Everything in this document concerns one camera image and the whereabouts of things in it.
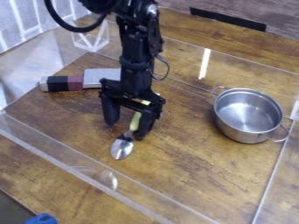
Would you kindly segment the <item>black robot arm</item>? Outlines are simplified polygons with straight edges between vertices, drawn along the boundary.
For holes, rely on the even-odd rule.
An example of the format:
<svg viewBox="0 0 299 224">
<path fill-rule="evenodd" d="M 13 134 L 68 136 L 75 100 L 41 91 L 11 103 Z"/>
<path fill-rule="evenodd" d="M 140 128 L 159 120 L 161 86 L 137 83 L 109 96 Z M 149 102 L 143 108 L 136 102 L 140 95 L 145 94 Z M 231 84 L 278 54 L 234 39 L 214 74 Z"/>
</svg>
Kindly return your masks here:
<svg viewBox="0 0 299 224">
<path fill-rule="evenodd" d="M 163 51 L 155 0 L 79 0 L 100 16 L 116 15 L 123 52 L 120 79 L 100 80 L 99 94 L 105 123 L 112 125 L 127 107 L 141 114 L 135 138 L 143 139 L 160 118 L 165 99 L 152 90 L 155 57 Z"/>
</svg>

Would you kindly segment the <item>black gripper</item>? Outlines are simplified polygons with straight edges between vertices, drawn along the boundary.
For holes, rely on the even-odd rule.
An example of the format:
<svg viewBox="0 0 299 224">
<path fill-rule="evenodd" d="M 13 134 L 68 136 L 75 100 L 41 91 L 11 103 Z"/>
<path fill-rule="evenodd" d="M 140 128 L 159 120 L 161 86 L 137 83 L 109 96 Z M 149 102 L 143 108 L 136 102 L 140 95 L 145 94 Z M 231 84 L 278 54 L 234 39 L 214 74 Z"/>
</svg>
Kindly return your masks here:
<svg viewBox="0 0 299 224">
<path fill-rule="evenodd" d="M 155 126 L 155 120 L 163 112 L 165 99 L 152 90 L 152 71 L 155 60 L 131 60 L 119 58 L 120 80 L 101 79 L 103 115 L 107 125 L 113 125 L 120 117 L 120 107 L 124 106 L 135 113 L 133 136 L 143 140 Z"/>
</svg>

